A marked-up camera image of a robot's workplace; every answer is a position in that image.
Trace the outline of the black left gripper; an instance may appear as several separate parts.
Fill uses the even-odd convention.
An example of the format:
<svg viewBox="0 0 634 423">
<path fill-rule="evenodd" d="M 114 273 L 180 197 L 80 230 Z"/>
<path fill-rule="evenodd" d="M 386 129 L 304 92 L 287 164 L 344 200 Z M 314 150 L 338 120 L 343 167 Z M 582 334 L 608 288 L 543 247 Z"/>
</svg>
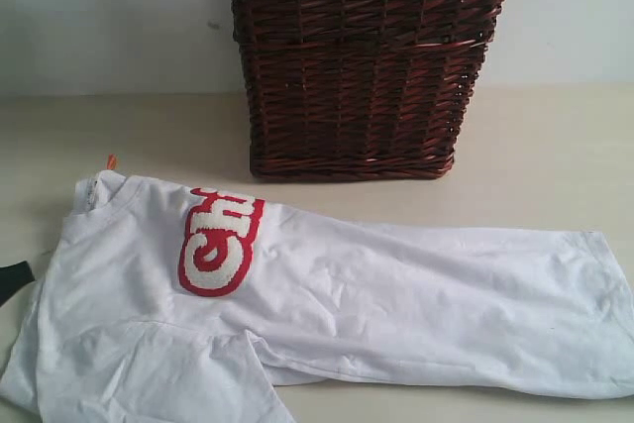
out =
<svg viewBox="0 0 634 423">
<path fill-rule="evenodd" d="M 17 264 L 0 267 L 0 305 L 4 305 L 16 293 L 35 281 L 30 264 L 21 261 Z"/>
</svg>

